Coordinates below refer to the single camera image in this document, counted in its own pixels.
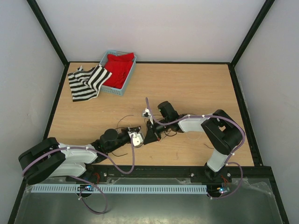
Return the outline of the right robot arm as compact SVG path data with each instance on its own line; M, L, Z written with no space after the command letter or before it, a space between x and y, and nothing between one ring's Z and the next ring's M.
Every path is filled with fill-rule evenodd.
M208 181L219 182L221 176L227 173L225 166L230 157L235 154L245 142L244 130L224 111L218 109L208 115L178 114L170 102L164 101L158 105L162 118L158 120L147 106L142 116L147 118L147 132L143 143L159 141L167 131L175 133L203 133L212 144L212 155L204 165L204 176Z

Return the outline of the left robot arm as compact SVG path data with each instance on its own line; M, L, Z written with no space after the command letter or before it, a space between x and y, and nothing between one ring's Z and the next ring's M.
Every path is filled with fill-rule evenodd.
M50 137L22 153L18 161L28 185L58 176L75 176L88 181L93 176L89 164L108 159L109 154L126 144L140 146L143 140L140 126L107 129L99 139L85 146L66 145Z

